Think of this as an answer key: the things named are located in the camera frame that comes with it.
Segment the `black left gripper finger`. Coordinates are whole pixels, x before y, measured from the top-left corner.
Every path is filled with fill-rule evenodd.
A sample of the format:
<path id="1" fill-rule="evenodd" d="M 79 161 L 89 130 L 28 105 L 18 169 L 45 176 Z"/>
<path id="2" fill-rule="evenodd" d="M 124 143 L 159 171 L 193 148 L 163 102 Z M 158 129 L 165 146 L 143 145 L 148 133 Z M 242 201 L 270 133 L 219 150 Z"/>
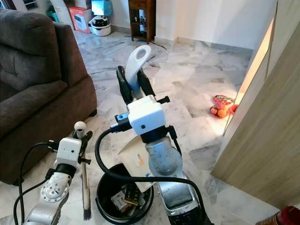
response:
<path id="1" fill-rule="evenodd" d="M 87 146 L 88 146 L 88 143 L 93 136 L 93 132 L 87 131 L 85 133 L 85 135 L 83 133 L 81 133 L 81 135 L 82 135 L 82 137 L 81 137 L 81 156 L 84 156 Z"/>

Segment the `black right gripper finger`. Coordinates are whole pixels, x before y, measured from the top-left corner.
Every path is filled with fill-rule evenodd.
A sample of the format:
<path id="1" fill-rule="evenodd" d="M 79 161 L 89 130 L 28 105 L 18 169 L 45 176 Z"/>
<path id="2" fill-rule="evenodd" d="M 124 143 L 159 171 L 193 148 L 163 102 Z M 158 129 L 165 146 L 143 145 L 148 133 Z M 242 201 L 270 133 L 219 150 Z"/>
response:
<path id="1" fill-rule="evenodd" d="M 139 71 L 139 84 L 141 86 L 141 90 L 146 96 L 155 96 L 155 92 L 150 83 L 150 79 L 143 71 Z"/>
<path id="2" fill-rule="evenodd" d="M 134 100 L 133 91 L 131 87 L 129 86 L 126 77 L 124 73 L 126 72 L 126 69 L 123 66 L 117 66 L 116 68 L 116 76 L 117 81 L 120 88 L 120 94 L 124 100 L 124 103 L 126 105 L 130 104 Z"/>

